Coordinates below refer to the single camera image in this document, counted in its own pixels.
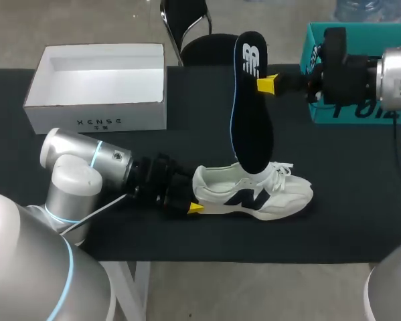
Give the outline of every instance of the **sneaker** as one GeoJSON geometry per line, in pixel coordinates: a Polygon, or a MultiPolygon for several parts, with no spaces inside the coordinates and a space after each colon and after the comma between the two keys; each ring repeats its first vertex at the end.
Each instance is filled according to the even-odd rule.
{"type": "Polygon", "coordinates": [[[257,219],[281,219],[303,209],[313,197],[309,181],[291,175],[292,164],[269,163],[257,175],[239,163],[228,167],[200,166],[193,176],[193,192],[202,214],[245,212],[257,219]]]}

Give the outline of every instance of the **chair backrest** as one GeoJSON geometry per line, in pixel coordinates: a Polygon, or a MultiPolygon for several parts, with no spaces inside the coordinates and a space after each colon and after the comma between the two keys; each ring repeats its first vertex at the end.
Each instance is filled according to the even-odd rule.
{"type": "Polygon", "coordinates": [[[206,0],[161,0],[160,12],[169,36],[175,42],[175,50],[181,52],[185,33],[200,19],[208,16],[208,6],[206,0]]]}

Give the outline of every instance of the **black cable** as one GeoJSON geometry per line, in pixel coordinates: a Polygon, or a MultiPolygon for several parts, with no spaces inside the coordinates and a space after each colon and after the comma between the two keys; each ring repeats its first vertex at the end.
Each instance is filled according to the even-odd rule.
{"type": "Polygon", "coordinates": [[[398,175],[401,178],[401,158],[400,158],[400,153],[398,151],[398,135],[397,135],[397,130],[396,130],[396,121],[397,121],[397,113],[393,112],[393,117],[392,117],[392,136],[394,139],[394,156],[395,156],[395,163],[396,163],[396,168],[398,170],[398,175]]]}

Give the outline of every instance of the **shoe tongue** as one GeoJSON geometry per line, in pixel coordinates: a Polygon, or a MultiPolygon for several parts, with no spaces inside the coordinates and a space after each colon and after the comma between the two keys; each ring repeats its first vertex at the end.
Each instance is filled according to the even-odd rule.
{"type": "Polygon", "coordinates": [[[272,165],[272,163],[269,163],[262,172],[260,172],[258,174],[249,174],[248,173],[248,177],[250,179],[252,179],[253,181],[263,182],[270,176],[270,173],[272,172],[272,170],[273,170],[273,165],[272,165]]]}

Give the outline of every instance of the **black table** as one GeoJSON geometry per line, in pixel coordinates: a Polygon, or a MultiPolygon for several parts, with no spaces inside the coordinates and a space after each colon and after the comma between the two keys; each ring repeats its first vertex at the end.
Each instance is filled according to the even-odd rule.
{"type": "MultiPolygon", "coordinates": [[[[0,193],[21,205],[45,201],[44,135],[22,110],[33,71],[0,70],[0,193]]],[[[138,156],[166,152],[187,166],[234,162],[228,134],[231,68],[169,68],[168,130],[91,134],[138,156]]],[[[390,126],[317,126],[300,94],[268,99],[274,160],[313,184],[300,215],[262,222],[244,215],[170,219],[124,209],[99,217],[84,249],[110,261],[343,263],[379,261],[401,243],[401,182],[390,126]]]]}

